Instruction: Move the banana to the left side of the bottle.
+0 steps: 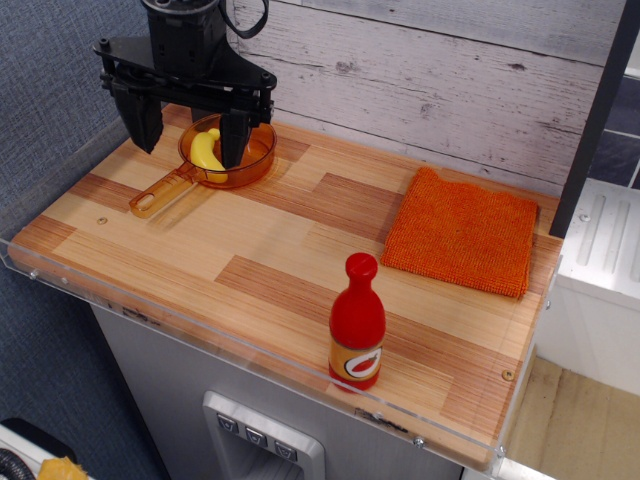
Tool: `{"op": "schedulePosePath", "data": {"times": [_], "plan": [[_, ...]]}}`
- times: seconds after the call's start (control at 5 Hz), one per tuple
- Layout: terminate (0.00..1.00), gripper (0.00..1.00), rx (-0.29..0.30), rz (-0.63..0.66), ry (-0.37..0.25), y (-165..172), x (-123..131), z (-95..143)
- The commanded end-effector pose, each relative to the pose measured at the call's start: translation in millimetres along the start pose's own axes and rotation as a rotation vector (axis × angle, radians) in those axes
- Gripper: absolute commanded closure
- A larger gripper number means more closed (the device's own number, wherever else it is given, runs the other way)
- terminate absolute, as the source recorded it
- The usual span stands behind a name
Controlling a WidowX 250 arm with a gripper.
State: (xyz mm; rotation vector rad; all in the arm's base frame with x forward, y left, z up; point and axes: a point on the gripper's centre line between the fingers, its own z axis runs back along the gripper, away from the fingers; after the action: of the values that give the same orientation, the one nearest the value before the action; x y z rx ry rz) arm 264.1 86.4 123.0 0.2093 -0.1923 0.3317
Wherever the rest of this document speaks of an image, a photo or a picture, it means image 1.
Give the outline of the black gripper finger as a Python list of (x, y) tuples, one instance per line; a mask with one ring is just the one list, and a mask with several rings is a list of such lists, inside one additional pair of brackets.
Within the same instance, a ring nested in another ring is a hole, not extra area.
[(116, 89), (114, 100), (132, 142), (150, 154), (162, 131), (162, 106), (157, 99)]
[(222, 165), (225, 169), (238, 167), (251, 135), (249, 115), (243, 112), (223, 114), (220, 135)]

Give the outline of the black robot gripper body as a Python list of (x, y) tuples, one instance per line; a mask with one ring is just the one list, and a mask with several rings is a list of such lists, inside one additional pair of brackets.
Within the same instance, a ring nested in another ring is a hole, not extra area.
[(102, 59), (103, 87), (215, 113), (246, 113), (250, 124), (270, 122), (274, 74), (236, 53), (228, 32), (243, 40), (265, 27), (269, 4), (242, 30), (224, 1), (145, 1), (148, 33), (103, 37), (93, 46)]

